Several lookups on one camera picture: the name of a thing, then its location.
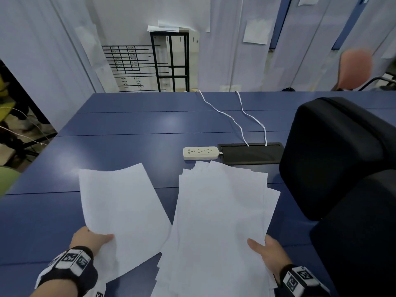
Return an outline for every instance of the power strip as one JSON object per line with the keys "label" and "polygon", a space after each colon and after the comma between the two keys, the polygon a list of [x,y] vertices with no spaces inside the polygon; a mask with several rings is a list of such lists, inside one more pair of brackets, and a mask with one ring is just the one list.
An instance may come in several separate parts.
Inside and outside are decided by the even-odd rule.
{"label": "power strip", "polygon": [[183,148],[184,160],[217,159],[220,151],[217,147],[186,147]]}

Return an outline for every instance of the chair backrest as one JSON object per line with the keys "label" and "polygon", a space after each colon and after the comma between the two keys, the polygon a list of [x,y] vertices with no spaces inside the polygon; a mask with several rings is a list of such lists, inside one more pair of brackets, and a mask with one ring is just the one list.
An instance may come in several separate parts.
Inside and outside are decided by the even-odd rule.
{"label": "chair backrest", "polygon": [[341,54],[336,89],[353,90],[369,80],[373,69],[371,51],[348,49]]}
{"label": "chair backrest", "polygon": [[11,185],[18,179],[20,173],[9,167],[0,166],[0,197],[3,196]]}

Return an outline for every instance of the hand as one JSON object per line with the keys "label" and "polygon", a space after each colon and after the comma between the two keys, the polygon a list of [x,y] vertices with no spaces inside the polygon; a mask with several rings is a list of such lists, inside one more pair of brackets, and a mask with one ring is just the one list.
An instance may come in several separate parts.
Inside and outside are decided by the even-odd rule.
{"label": "hand", "polygon": [[85,246],[92,251],[93,256],[96,256],[102,245],[109,243],[112,239],[114,239],[114,235],[97,235],[84,226],[73,235],[70,248]]}
{"label": "hand", "polygon": [[292,262],[279,242],[269,235],[266,235],[265,246],[257,243],[253,239],[247,239],[247,244],[253,251],[261,255],[265,265],[275,276],[276,282],[280,284],[280,271],[284,266],[292,264]]}

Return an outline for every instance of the blue table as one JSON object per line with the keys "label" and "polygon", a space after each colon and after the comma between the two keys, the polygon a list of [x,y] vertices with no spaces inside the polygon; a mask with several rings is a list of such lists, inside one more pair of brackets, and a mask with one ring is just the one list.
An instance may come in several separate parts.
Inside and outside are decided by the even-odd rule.
{"label": "blue table", "polygon": [[[295,110],[319,97],[343,96],[396,125],[394,92],[241,93],[244,109],[262,121],[269,142],[286,144]],[[240,111],[235,93],[205,93],[243,127],[248,142],[264,141],[259,125]],[[186,146],[240,143],[239,128],[196,93],[94,94],[0,200],[0,296],[27,296],[38,273],[67,248],[84,225],[78,170],[111,171],[142,162],[168,217],[173,221],[178,175]],[[291,259],[306,265],[334,290],[310,244],[315,225],[301,213],[278,165],[243,166],[269,173],[269,187],[281,191],[269,234]],[[108,284],[107,296],[150,296],[160,256]]]}

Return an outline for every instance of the black bag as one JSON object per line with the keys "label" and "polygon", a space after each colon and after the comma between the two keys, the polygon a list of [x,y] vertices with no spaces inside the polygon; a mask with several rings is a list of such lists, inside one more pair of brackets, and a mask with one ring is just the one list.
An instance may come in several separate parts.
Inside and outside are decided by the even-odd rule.
{"label": "black bag", "polygon": [[359,181],[310,237],[340,296],[396,295],[396,171]]}
{"label": "black bag", "polygon": [[323,218],[362,178],[396,168],[396,128],[341,97],[297,109],[279,171],[305,216]]}

